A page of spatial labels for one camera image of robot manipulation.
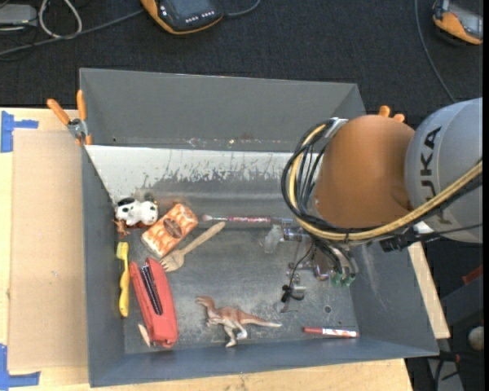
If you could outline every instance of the brown cardboard sheet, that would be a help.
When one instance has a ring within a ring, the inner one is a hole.
[[[8,367],[86,365],[80,148],[15,130]]]

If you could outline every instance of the wooden spatula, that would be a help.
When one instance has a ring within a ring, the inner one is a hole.
[[[197,248],[200,244],[204,243],[206,240],[210,239],[216,233],[221,231],[221,229],[226,225],[225,222],[219,222],[218,224],[213,225],[206,231],[204,231],[201,235],[197,236],[190,244],[188,244],[183,249],[177,249],[175,251],[170,252],[165,257],[160,260],[160,263],[163,265],[165,272],[172,272],[173,270],[177,270],[183,266],[185,263],[185,255],[191,252],[193,249]]]

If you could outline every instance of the pen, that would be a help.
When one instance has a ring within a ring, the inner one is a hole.
[[[333,329],[330,327],[305,326],[302,328],[302,331],[305,333],[331,337],[357,337],[359,335],[355,330]]]

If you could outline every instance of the yellow toothbrush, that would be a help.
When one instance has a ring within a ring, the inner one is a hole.
[[[129,255],[129,244],[127,242],[119,242],[117,244],[116,256],[118,259],[123,261],[123,273],[120,277],[120,313],[123,317],[129,316],[129,284],[130,284],[130,274],[129,274],[129,262],[127,257]]]

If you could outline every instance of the orange device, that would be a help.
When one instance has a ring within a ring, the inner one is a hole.
[[[433,22],[445,33],[461,41],[483,43],[483,18],[451,0],[437,0],[433,5]]]
[[[223,13],[211,0],[139,0],[168,33],[184,35],[215,25]]]

